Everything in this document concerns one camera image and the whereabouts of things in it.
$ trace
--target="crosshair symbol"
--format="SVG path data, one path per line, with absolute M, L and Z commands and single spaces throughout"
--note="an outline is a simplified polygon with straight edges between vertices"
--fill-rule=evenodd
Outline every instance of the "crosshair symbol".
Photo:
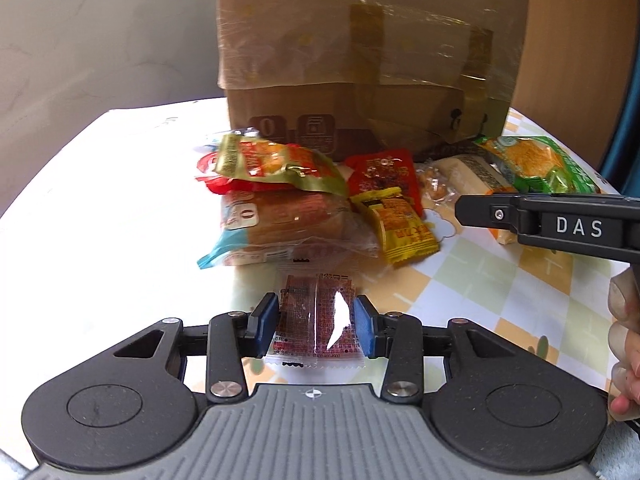
M 309 397 L 309 399 L 317 399 L 322 395 L 322 392 L 320 390 L 316 390 L 315 388 L 312 388 L 310 390 L 307 390 L 305 392 L 305 395 Z

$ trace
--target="yellow snack package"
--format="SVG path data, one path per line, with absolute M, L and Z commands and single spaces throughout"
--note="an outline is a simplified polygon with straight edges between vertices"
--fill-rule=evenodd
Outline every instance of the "yellow snack package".
M 375 229 L 382 253 L 390 264 L 440 250 L 436 238 L 399 187 L 365 191 L 350 200 Z
M 348 196 L 338 168 L 322 153 L 258 137 L 223 136 L 215 173 L 231 179 L 289 184 L 304 191 Z

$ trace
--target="red snack package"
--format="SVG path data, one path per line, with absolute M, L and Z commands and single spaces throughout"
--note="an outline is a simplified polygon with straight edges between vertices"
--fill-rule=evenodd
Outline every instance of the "red snack package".
M 353 170 L 347 185 L 349 195 L 365 191 L 399 187 L 420 218 L 422 200 L 415 175 L 414 161 L 409 150 L 387 150 L 370 155 L 353 155 L 344 161 Z
M 253 182 L 250 180 L 240 180 L 238 178 L 228 178 L 216 173 L 217 153 L 207 153 L 197 163 L 196 167 L 202 175 L 196 177 L 196 180 L 204 182 L 210 192 L 224 195 L 229 191 L 280 191 L 284 189 L 296 189 L 291 184 L 281 184 L 277 182 Z

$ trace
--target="human hand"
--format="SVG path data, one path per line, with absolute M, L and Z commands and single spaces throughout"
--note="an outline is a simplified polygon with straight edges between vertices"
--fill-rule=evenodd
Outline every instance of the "human hand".
M 616 420 L 640 416 L 640 296 L 629 267 L 609 283 L 609 347 L 618 359 L 611 371 L 609 412 Z

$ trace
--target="beige snack package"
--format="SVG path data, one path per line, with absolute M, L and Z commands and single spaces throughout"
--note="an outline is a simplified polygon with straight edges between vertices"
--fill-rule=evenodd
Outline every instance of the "beige snack package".
M 478 155 L 457 155 L 433 163 L 456 188 L 460 195 L 486 195 L 496 192 L 517 192 L 506 179 Z M 507 245 L 518 236 L 502 229 L 489 229 L 498 243 Z
M 231 125 L 334 160 L 498 136 L 527 3 L 218 0 Z

